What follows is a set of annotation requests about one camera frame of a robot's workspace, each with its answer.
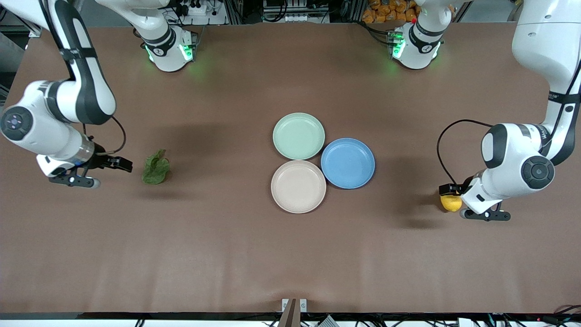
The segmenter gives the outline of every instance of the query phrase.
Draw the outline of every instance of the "beige plate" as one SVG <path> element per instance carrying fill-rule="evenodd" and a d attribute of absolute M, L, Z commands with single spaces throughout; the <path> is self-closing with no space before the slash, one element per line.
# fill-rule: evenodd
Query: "beige plate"
<path fill-rule="evenodd" d="M 272 177 L 274 201 L 293 214 L 317 208 L 325 197 L 327 183 L 321 170 L 310 162 L 294 160 L 280 166 Z"/>

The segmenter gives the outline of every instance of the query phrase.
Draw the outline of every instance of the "green plate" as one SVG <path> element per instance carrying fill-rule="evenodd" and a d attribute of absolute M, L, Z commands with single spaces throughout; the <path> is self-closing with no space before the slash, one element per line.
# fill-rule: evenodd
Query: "green plate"
<path fill-rule="evenodd" d="M 284 116 L 274 126 L 274 147 L 293 160 L 309 159 L 325 143 L 325 129 L 319 120 L 308 113 L 295 112 Z"/>

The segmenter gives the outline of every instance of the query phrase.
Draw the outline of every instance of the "blue plate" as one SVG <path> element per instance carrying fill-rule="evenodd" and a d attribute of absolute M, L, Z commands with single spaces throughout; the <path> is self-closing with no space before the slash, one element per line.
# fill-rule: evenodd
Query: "blue plate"
<path fill-rule="evenodd" d="M 373 176 L 375 158 L 363 142 L 354 138 L 340 138 L 323 151 L 321 168 L 333 185 L 342 189 L 361 187 Z"/>

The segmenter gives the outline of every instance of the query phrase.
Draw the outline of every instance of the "green led light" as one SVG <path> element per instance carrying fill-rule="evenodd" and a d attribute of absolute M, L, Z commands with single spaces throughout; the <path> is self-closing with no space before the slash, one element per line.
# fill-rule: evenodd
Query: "green led light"
<path fill-rule="evenodd" d="M 147 53 L 148 53 L 148 55 L 149 55 L 149 60 L 150 60 L 151 62 L 153 62 L 153 57 L 151 56 L 151 52 L 149 51 L 149 48 L 147 47 L 147 45 L 145 46 L 145 50 L 147 50 Z"/>
<path fill-rule="evenodd" d="M 186 61 L 192 60 L 192 58 L 193 58 L 192 50 L 190 49 L 189 45 L 181 45 L 180 44 L 180 50 L 181 50 L 182 54 L 184 55 L 184 59 Z"/>
<path fill-rule="evenodd" d="M 437 50 L 440 48 L 440 44 L 442 44 L 442 43 L 441 42 L 437 43 L 437 46 L 434 49 L 434 54 L 432 55 L 432 59 L 434 59 L 437 56 Z"/>
<path fill-rule="evenodd" d="M 393 48 L 393 56 L 395 58 L 400 58 L 401 57 L 401 53 L 403 52 L 403 49 L 406 47 L 406 41 L 402 40 L 400 44 L 396 45 Z"/>

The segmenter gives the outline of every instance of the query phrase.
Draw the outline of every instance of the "orange object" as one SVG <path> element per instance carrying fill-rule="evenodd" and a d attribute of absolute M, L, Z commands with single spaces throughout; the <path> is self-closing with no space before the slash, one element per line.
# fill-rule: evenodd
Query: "orange object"
<path fill-rule="evenodd" d="M 381 6 L 381 0 L 369 0 L 368 3 L 373 10 L 377 10 Z"/>
<path fill-rule="evenodd" d="M 406 10 L 406 21 L 411 22 L 412 20 L 416 19 L 415 10 L 407 9 Z"/>
<path fill-rule="evenodd" d="M 404 13 L 406 11 L 406 7 L 407 7 L 406 3 L 402 2 L 396 6 L 396 11 L 399 13 Z"/>
<path fill-rule="evenodd" d="M 367 9 L 366 11 L 363 12 L 363 15 L 361 15 L 361 20 L 366 22 L 367 24 L 373 23 L 373 21 L 375 20 L 375 11 Z"/>
<path fill-rule="evenodd" d="M 387 16 L 389 13 L 389 6 L 388 5 L 381 5 L 379 6 L 379 8 L 377 9 L 377 15 L 380 16 Z"/>

